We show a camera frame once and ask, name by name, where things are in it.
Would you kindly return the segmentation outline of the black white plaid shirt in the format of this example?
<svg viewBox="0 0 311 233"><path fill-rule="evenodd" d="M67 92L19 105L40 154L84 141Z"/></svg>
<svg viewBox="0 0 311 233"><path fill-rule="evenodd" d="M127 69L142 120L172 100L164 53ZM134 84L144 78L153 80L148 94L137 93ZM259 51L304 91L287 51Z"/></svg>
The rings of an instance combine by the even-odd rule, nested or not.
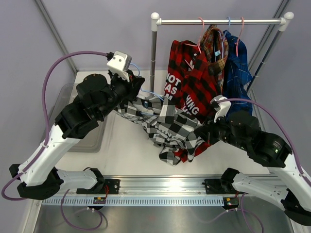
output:
<svg viewBox="0 0 311 233"><path fill-rule="evenodd" d="M125 100L115 108L116 114L142 127L154 146L160 147L159 158L171 166L192 162L210 144L194 131L202 124L175 107L165 97Z"/></svg>

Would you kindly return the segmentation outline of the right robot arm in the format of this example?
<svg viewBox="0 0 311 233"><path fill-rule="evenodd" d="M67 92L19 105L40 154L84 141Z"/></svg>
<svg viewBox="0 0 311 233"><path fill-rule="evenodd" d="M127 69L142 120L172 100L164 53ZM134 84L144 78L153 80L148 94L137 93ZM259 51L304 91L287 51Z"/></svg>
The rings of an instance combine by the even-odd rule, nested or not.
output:
<svg viewBox="0 0 311 233"><path fill-rule="evenodd" d="M282 187L264 183L228 168L220 178L224 192L253 195L279 207L296 223L310 226L311 187L298 174L294 151L282 137L262 131L258 119L245 111L232 113L228 119L211 120L194 132L211 145L222 141L245 151L251 160L268 168L285 184Z"/></svg>

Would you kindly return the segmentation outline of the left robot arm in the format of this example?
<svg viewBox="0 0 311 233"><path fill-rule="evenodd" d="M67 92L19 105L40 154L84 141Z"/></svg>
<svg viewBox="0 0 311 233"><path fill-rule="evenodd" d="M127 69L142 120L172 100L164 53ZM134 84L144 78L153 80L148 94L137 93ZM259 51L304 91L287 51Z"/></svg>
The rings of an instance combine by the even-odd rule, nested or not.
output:
<svg viewBox="0 0 311 233"><path fill-rule="evenodd" d="M47 134L48 138L23 164L13 164L9 170L21 181L17 191L21 200L45 200L60 191L75 189L78 194L98 194L105 178L96 168L85 171L65 171L55 166L60 159L87 134L99 126L124 100L134 100L145 79L128 71L129 80L116 73L86 76L76 86L77 96L63 108Z"/></svg>

